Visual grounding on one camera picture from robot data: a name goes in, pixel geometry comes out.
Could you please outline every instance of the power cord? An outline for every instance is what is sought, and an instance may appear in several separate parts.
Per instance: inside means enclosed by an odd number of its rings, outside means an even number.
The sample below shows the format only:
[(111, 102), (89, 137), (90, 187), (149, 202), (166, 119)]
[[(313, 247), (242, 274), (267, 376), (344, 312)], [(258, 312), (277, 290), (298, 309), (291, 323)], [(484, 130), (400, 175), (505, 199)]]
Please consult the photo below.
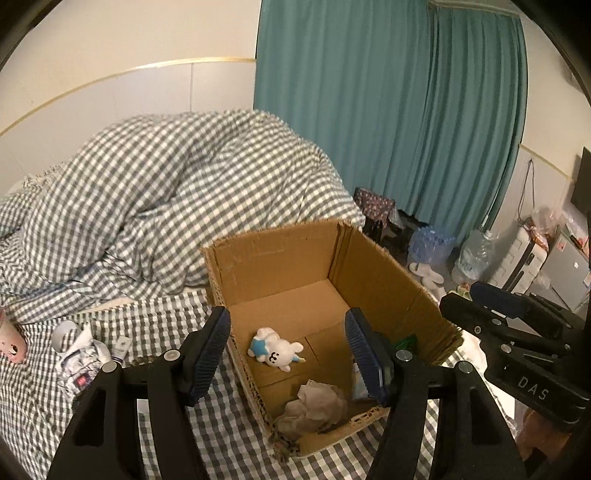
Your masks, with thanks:
[(532, 209), (533, 212), (535, 210), (535, 165), (534, 159), (530, 158), (527, 163), (527, 170), (525, 171), (525, 180), (523, 181), (523, 188), (521, 189), (521, 199), (519, 200), (519, 206), (517, 207), (517, 215), (519, 217), (519, 223), (523, 224), (524, 220), (521, 218), (521, 209), (523, 208), (523, 202), (525, 200), (525, 187), (527, 185), (527, 178), (530, 176), (531, 170), (531, 202), (532, 202)]

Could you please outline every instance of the metal screw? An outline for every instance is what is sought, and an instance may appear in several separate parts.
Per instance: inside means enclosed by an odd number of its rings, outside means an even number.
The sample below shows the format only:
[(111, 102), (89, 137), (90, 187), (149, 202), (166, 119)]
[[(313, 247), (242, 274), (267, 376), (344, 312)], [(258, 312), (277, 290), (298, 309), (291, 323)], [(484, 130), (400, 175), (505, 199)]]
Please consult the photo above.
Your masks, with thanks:
[(179, 352), (178, 350), (168, 350), (165, 354), (164, 354), (164, 359), (167, 362), (174, 362), (177, 358), (179, 358), (181, 356), (181, 352)]
[(460, 371), (464, 372), (465, 374), (471, 374), (474, 370), (474, 366), (470, 362), (461, 361), (457, 363), (457, 367)]
[(103, 365), (103, 372), (105, 372), (106, 374), (110, 374), (111, 372), (114, 372), (116, 368), (117, 368), (117, 362), (110, 360), (106, 364)]
[(396, 352), (396, 358), (403, 362), (410, 362), (413, 359), (413, 355), (408, 350), (399, 350)]

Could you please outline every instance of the pink cup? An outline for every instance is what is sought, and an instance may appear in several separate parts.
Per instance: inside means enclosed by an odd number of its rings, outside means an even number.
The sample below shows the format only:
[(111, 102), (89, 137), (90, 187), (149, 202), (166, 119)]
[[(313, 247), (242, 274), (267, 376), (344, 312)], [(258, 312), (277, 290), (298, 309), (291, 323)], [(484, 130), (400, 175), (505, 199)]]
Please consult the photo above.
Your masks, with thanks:
[(21, 363), (27, 354), (25, 339), (10, 323), (3, 310), (0, 310), (0, 352), (14, 364)]

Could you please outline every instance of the bed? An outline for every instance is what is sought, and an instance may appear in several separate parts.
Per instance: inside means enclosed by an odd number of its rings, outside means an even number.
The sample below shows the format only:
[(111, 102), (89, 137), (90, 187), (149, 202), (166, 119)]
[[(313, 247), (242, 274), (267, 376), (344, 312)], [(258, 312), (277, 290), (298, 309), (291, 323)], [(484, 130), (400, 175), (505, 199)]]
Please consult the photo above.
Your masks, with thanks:
[[(323, 218), (363, 224), (326, 155), (257, 111), (131, 118), (0, 200), (0, 305), (29, 347), (24, 364), (0, 359), (0, 432), (27, 474), (46, 477), (72, 415), (50, 348), (56, 325), (89, 325), (110, 348), (129, 336), (128, 359), (178, 347), (212, 308), (200, 247)], [(465, 356), (455, 353), (449, 364)], [(377, 421), (279, 464), (227, 353), (189, 416), (212, 478), (364, 478), (384, 428)], [(140, 413), (138, 421), (148, 478), (158, 479), (149, 419)], [(428, 477), (436, 424), (431, 401), (420, 479)]]

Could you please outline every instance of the white slipper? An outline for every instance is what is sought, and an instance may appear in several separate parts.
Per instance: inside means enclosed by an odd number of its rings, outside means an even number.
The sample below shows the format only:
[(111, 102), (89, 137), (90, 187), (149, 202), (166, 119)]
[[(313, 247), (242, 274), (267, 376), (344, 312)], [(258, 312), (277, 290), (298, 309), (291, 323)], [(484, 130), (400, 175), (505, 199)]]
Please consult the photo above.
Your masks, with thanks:
[(418, 275), (419, 277), (429, 277), (431, 276), (431, 272), (433, 271), (431, 270), (431, 267), (429, 267), (429, 265), (427, 265), (426, 263), (415, 262), (409, 264), (408, 269), (415, 275)]
[(443, 283), (443, 276), (434, 271), (431, 267), (429, 267), (429, 278), (433, 280), (435, 283)]
[(421, 283), (423, 284), (423, 287), (428, 288), (429, 290), (437, 290), (439, 288), (439, 285), (437, 285), (429, 277), (423, 277)]
[(433, 290), (431, 293), (433, 293), (433, 296), (437, 299), (437, 301), (441, 301), (441, 299), (447, 295), (445, 288), (443, 287), (439, 287), (437, 290)]

